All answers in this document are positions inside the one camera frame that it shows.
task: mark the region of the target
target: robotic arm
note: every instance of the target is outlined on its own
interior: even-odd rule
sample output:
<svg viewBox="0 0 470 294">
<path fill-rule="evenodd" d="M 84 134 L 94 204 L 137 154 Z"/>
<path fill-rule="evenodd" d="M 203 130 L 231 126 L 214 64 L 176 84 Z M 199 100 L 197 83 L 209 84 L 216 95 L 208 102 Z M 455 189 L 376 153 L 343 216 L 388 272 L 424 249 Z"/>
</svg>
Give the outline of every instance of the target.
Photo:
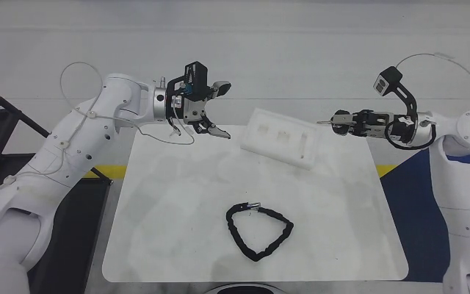
<svg viewBox="0 0 470 294">
<path fill-rule="evenodd" d="M 231 84 L 206 83 L 207 68 L 199 62 L 187 65 L 185 74 L 170 81 L 168 88 L 165 78 L 157 87 L 111 74 L 97 98 L 79 104 L 57 124 L 33 159 L 0 186 L 0 293 L 29 293 L 26 272 L 46 251 L 57 207 L 122 127 L 167 120 L 180 135 L 173 123 L 177 118 L 198 134 L 230 139 L 207 118 L 204 107 L 226 94 Z M 142 90 L 148 92 L 144 112 Z"/>
<path fill-rule="evenodd" d="M 459 118 L 418 112 L 413 95 L 400 83 L 395 67 L 380 73 L 374 89 L 381 95 L 395 93 L 405 103 L 406 114 L 338 110 L 329 121 L 338 135 L 386 139 L 401 150 L 430 148 L 433 193 L 449 231 L 451 261 L 444 275 L 444 293 L 470 293 L 470 165 L 450 161 L 447 155 L 470 154 L 470 111 Z"/>
</svg>

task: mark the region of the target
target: white wall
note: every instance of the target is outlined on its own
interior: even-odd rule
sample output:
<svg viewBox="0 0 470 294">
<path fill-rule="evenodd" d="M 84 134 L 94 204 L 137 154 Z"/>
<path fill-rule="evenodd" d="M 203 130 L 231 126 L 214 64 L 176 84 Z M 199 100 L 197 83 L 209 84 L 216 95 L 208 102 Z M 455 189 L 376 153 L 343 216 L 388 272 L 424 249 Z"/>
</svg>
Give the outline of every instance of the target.
<svg viewBox="0 0 470 294">
<path fill-rule="evenodd" d="M 397 98 L 373 91 L 377 75 L 419 52 L 443 52 L 470 67 L 466 2 L 0 1 L 0 95 L 52 129 L 68 113 L 58 81 L 70 62 L 149 82 L 180 76 L 198 60 L 209 82 L 233 85 L 208 106 L 218 124 L 246 124 L 254 107 L 307 121 L 338 109 L 404 112 Z M 417 57 L 400 70 L 420 110 L 470 109 L 470 76 L 458 67 Z M 64 79 L 66 92 L 76 103 L 91 98 L 94 78 L 76 68 Z M 115 152 L 129 149 L 128 137 Z M 40 141 L 21 127 L 6 152 L 33 152 Z M 369 142 L 377 164 L 411 155 Z"/>
</svg>

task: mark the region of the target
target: chain lock fabric sleeve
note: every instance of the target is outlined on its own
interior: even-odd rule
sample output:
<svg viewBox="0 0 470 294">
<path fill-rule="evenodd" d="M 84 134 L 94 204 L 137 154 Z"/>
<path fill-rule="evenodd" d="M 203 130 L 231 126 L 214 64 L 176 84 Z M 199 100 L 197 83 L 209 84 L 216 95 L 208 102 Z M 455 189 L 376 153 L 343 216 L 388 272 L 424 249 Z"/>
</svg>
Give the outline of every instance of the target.
<svg viewBox="0 0 470 294">
<path fill-rule="evenodd" d="M 256 210 L 258 212 L 264 213 L 265 215 L 268 215 L 271 218 L 275 218 L 276 220 L 284 222 L 286 224 L 286 228 L 282 231 L 282 235 L 279 236 L 278 239 L 276 239 L 274 242 L 269 244 L 266 247 L 266 249 L 264 249 L 264 251 L 256 253 L 254 250 L 248 248 L 248 246 L 246 246 L 245 242 L 243 242 L 243 239 L 240 236 L 240 233 L 238 233 L 238 229 L 236 228 L 236 226 L 234 224 L 234 219 L 232 218 L 232 216 L 235 213 L 245 211 L 245 210 L 249 210 L 249 209 L 251 209 L 251 208 L 248 206 L 247 202 L 233 205 L 232 208 L 230 208 L 227 211 L 227 213 L 225 215 L 225 218 L 227 219 L 228 230 L 230 231 L 232 237 L 234 238 L 234 241 L 235 241 L 236 245 L 240 248 L 242 253 L 246 257 L 248 257 L 249 259 L 253 260 L 254 262 L 258 262 L 259 260 L 271 255 L 274 252 L 274 250 L 276 250 L 279 247 L 279 245 L 285 239 L 287 239 L 289 237 L 289 235 L 292 232 L 292 229 L 294 228 L 294 224 L 290 220 L 285 218 L 279 212 L 276 212 L 272 209 L 263 208 L 263 207 L 257 208 Z"/>
</svg>

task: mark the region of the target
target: yellow stripe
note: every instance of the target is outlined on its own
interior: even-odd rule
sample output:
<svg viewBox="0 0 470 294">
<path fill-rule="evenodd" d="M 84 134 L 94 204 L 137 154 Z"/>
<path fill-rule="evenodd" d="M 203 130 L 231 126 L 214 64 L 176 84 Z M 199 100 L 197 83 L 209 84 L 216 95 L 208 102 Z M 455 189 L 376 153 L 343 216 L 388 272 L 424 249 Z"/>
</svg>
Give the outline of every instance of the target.
<svg viewBox="0 0 470 294">
<path fill-rule="evenodd" d="M 376 165 L 377 172 L 380 177 L 385 176 L 389 171 L 393 170 L 397 167 L 397 165 Z M 126 175 L 126 168 L 125 165 L 97 165 L 96 168 L 104 173 L 110 179 L 124 179 Z M 98 178 L 94 173 L 89 171 L 85 178 Z"/>
<path fill-rule="evenodd" d="M 126 175 L 126 165 L 97 165 L 95 166 L 100 172 L 110 179 L 124 179 Z M 89 171 L 85 178 L 98 178 L 94 173 Z"/>
<path fill-rule="evenodd" d="M 379 177 L 381 178 L 397 166 L 398 165 L 376 165 L 375 167 L 377 168 L 377 172 L 379 174 Z"/>
</svg>

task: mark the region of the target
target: white tabletop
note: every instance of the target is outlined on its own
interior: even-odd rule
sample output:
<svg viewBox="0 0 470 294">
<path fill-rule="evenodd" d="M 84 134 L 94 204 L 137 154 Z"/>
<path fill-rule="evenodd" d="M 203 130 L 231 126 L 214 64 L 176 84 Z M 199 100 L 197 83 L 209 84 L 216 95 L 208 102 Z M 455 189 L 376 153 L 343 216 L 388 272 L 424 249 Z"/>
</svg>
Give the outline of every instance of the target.
<svg viewBox="0 0 470 294">
<path fill-rule="evenodd" d="M 403 254 L 369 147 L 325 128 L 312 171 L 196 136 L 193 146 L 136 135 L 103 263 L 111 282 L 283 282 L 403 279 Z M 168 126 L 144 132 L 167 138 Z M 175 140 L 188 140 L 187 137 Z M 260 201 L 294 223 L 273 255 L 252 262 L 236 247 L 226 211 Z M 240 212 L 247 245 L 263 250 L 283 223 Z"/>
</svg>

